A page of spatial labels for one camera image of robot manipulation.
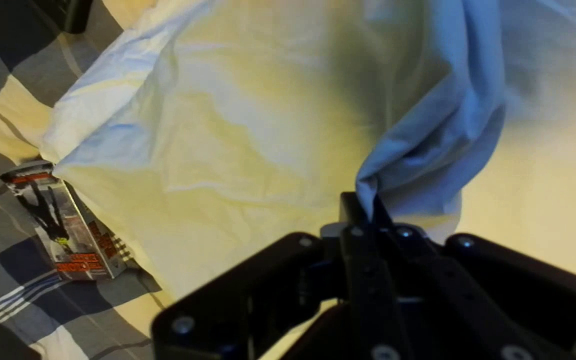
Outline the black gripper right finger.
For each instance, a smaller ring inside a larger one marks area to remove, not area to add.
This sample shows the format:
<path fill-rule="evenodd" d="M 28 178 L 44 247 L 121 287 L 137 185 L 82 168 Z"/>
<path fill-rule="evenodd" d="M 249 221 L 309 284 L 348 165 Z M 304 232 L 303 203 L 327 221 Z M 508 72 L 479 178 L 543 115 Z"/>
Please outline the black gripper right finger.
<path fill-rule="evenodd" d="M 576 360 L 576 274 L 475 233 L 435 243 L 340 195 L 357 350 L 368 360 Z"/>

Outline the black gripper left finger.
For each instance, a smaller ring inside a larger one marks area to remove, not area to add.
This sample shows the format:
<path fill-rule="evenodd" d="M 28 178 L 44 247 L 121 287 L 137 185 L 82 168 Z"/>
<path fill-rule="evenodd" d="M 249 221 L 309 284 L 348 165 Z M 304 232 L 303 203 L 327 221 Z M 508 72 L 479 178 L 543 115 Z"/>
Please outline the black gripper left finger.
<path fill-rule="evenodd" d="M 276 360 L 340 356 L 336 239 L 293 232 L 162 310 L 153 322 L 157 360 L 260 360 L 290 330 L 311 326 Z"/>

